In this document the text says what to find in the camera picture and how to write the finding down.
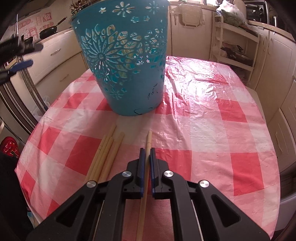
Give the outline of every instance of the blue plastic basket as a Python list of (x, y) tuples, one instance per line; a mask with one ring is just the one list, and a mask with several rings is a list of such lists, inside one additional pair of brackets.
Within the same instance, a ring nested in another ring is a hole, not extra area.
[(72, 18), (86, 61), (112, 110), (141, 115), (162, 101), (167, 0), (105, 0)]

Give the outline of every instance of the table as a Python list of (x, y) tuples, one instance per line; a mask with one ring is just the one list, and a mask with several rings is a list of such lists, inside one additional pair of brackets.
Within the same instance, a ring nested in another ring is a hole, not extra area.
[[(280, 202), (277, 159), (267, 126), (229, 66), (168, 56), (163, 101), (135, 117), (111, 111), (90, 70), (72, 82), (34, 129), (16, 174), (39, 222), (83, 184), (103, 135), (125, 138), (108, 179), (145, 147), (186, 180), (209, 180), (272, 237)], [(139, 200), (126, 203), (123, 239), (135, 240)], [(173, 240), (169, 200), (148, 195), (143, 240)]]

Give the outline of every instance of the shelf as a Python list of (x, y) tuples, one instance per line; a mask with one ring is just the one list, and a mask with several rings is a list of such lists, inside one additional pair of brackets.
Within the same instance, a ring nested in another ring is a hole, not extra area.
[(228, 30), (230, 30), (232, 32), (235, 32), (237, 34), (245, 36), (246, 38), (251, 39), (256, 43), (259, 43), (259, 37), (256, 37), (256, 36), (248, 33), (247, 31), (245, 31), (245, 30), (243, 30), (241, 28), (237, 28), (237, 27), (234, 27), (232, 25), (229, 25), (227, 23), (222, 23), (222, 22), (215, 22), (215, 27), (228, 29)]
[(226, 63), (226, 64), (231, 64), (231, 65), (234, 65), (234, 66), (237, 66), (237, 67), (240, 67), (242, 69), (246, 69), (248, 71), (253, 71), (253, 67), (251, 66), (248, 66), (248, 65), (245, 65), (245, 64), (242, 64), (240, 62), (237, 62), (235, 60), (232, 60), (232, 59), (229, 59), (229, 58), (225, 58), (225, 57), (221, 57), (221, 56), (218, 56), (216, 54), (214, 54), (214, 56), (217, 58), (217, 60), (219, 62), (223, 62), (223, 63)]

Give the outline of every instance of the cabinet handle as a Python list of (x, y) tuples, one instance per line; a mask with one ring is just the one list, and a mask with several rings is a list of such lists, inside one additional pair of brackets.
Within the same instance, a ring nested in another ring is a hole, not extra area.
[(265, 52), (265, 50), (266, 50), (266, 49), (265, 49), (265, 40), (268, 40), (268, 39), (267, 39), (267, 36), (264, 36), (264, 40), (263, 40), (263, 52)]
[(54, 51), (53, 53), (50, 54), (50, 56), (56, 54), (56, 53), (59, 52), (59, 51), (61, 51), (61, 49), (58, 49), (58, 50)]
[(268, 50), (267, 50), (267, 52), (268, 52), (269, 55), (272, 53), (272, 50), (270, 50), (270, 48), (272, 48), (272, 47), (270, 46), (270, 43), (272, 43), (272, 47), (273, 47), (273, 46), (274, 46), (274, 45), (273, 45), (274, 40), (273, 40), (273, 39), (270, 39), (270, 40), (269, 40), (269, 43), (268, 43)]
[(281, 153), (283, 153), (283, 150), (281, 149), (281, 146), (279, 145), (279, 140), (277, 138), (277, 132), (275, 132), (275, 136), (276, 136), (276, 143), (277, 143), (279, 149), (281, 150)]
[(67, 74), (64, 78), (62, 78), (61, 80), (60, 80), (60, 82), (62, 82), (65, 78), (67, 78), (69, 76), (69, 74)]

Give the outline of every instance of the triangular cutout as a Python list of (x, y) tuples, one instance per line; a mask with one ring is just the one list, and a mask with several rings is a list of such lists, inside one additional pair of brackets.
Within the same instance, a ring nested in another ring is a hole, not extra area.
[(62, 212), (57, 217), (57, 222), (67, 227), (72, 227), (74, 220), (76, 218), (76, 215), (83, 202), (83, 199), (84, 199), (84, 196), (79, 196), (70, 206), (66, 208), (64, 212)]
[(229, 227), (239, 221), (239, 216), (217, 195), (212, 195), (211, 197), (224, 227)]

